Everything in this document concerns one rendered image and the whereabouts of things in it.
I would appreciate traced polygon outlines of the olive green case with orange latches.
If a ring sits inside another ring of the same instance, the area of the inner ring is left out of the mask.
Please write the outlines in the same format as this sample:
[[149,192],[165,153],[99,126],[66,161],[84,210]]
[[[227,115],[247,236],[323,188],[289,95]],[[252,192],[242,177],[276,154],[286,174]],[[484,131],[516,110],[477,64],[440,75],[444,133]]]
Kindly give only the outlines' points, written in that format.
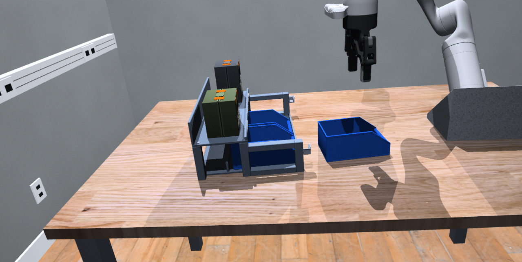
[[207,90],[202,105],[207,138],[240,135],[237,88]]

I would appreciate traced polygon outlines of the grey metal shelf rack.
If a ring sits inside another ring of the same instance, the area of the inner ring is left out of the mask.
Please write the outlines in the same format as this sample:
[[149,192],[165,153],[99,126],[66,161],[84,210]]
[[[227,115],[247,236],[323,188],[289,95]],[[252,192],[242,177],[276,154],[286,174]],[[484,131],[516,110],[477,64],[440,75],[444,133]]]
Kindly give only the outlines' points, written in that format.
[[[247,91],[243,91],[242,102],[239,103],[241,120],[240,135],[234,137],[207,138],[202,105],[207,90],[211,90],[209,77],[207,77],[204,83],[203,89],[190,116],[190,120],[188,121],[198,180],[206,180],[207,176],[226,173],[243,173],[243,177],[247,177],[304,171],[303,155],[311,154],[311,145],[309,143],[308,148],[303,149],[303,140],[296,138],[289,104],[294,103],[294,96],[289,96],[288,92],[249,95],[249,89],[247,88]],[[277,112],[290,120],[295,139],[248,143],[248,112],[250,111],[250,101],[277,100],[282,98],[284,111]],[[236,143],[240,145],[242,169],[234,170],[230,144]],[[206,146],[204,156],[202,146]],[[294,149],[295,163],[250,167],[249,152],[285,149]]]

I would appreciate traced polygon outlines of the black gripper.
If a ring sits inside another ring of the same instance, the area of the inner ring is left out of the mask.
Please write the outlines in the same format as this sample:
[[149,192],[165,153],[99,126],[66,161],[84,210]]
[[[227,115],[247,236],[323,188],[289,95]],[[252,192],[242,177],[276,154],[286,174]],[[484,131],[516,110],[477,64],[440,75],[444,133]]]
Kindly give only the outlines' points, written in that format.
[[[377,26],[377,13],[343,18],[345,29],[345,52],[347,70],[357,71],[358,58],[361,63],[361,82],[370,82],[371,67],[376,64],[376,36],[369,31]],[[347,40],[348,39],[348,40]]]

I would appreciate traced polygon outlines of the black case with orange grip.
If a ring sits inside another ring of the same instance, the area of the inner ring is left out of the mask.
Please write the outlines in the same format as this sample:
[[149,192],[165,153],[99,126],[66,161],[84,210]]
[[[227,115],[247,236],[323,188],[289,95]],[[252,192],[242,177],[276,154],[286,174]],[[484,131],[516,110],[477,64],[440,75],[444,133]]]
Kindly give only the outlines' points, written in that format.
[[242,102],[243,90],[240,60],[218,60],[214,67],[217,89],[237,88],[238,102]]

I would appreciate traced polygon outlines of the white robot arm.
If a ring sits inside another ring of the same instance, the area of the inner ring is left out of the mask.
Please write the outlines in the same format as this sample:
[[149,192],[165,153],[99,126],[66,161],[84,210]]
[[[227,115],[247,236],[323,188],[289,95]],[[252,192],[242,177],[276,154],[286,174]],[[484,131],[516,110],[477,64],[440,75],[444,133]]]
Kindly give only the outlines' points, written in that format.
[[[439,36],[452,34],[442,43],[449,93],[456,88],[488,87],[484,70],[481,70],[471,13],[464,0],[455,0],[436,7],[434,0],[417,0]],[[326,4],[325,15],[334,20],[346,16],[377,13],[378,0],[343,0],[343,4]]]

